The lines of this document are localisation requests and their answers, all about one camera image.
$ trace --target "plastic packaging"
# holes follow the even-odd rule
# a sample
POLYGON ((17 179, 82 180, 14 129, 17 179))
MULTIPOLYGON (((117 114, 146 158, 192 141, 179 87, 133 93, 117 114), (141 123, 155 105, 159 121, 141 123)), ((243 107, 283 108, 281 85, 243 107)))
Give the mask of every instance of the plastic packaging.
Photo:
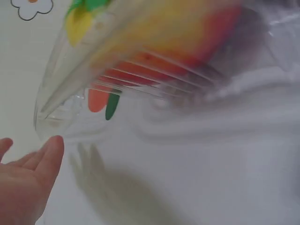
POLYGON ((72 107, 66 99, 83 88, 178 104, 225 95, 220 90, 241 77, 248 87, 293 83, 299 12, 297 1, 284 0, 111 1, 78 43, 70 42, 76 27, 62 29, 37 96, 37 132, 53 118, 72 123, 83 97, 72 97, 72 107), (246 75, 272 67, 282 73, 246 75))

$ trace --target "flower sticker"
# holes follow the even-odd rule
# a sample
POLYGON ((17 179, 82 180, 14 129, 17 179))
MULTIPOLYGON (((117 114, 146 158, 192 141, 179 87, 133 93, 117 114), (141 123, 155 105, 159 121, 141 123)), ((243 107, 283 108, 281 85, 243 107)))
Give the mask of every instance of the flower sticker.
POLYGON ((11 0, 11 4, 18 8, 18 15, 22 20, 32 20, 38 13, 47 14, 53 8, 52 0, 11 0))

